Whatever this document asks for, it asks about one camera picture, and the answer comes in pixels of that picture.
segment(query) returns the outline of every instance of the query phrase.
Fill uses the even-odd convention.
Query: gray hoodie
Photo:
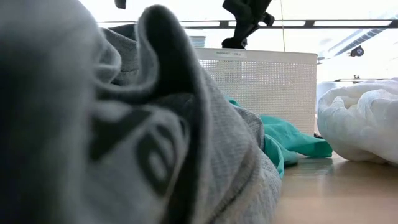
[[[177,19],[0,3],[1,223],[269,223],[280,179]]]

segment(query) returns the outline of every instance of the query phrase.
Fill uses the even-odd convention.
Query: perforated panel
[[[288,52],[197,49],[224,94],[257,114],[314,132],[317,56]]]

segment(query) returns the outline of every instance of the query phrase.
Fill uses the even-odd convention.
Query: metal rail
[[[137,21],[102,21],[98,23],[136,23]],[[186,29],[234,29],[235,21],[209,20],[209,21],[180,21]],[[398,19],[295,19],[275,20],[274,26],[267,27],[261,24],[260,29],[398,29]]]

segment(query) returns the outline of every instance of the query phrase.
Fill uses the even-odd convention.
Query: white fabric
[[[318,128],[345,159],[398,164],[398,79],[328,91],[319,101]]]

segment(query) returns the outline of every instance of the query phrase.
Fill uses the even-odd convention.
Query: black object
[[[223,48],[245,49],[247,37],[259,29],[259,22],[272,26],[275,17],[266,9],[272,0],[225,0],[223,8],[235,16],[234,36],[223,41]]]
[[[351,53],[349,54],[349,56],[351,57],[360,57],[365,53],[365,51],[363,50],[363,48],[359,45],[356,48],[354,48]]]
[[[365,79],[362,79],[362,78],[354,78],[354,79],[339,78],[334,81],[324,81],[324,82],[353,82],[355,84],[355,83],[360,83],[360,82],[369,81],[369,80],[381,81],[381,80],[389,80],[389,78],[365,78]]]
[[[354,79],[358,81],[353,81],[353,84],[357,84],[361,82],[361,77],[359,75],[354,75]]]
[[[127,0],[114,0],[114,4],[118,9],[126,9]]]
[[[315,138],[318,138],[318,139],[323,139],[323,137],[320,134],[317,134],[317,133],[314,133],[313,136]]]

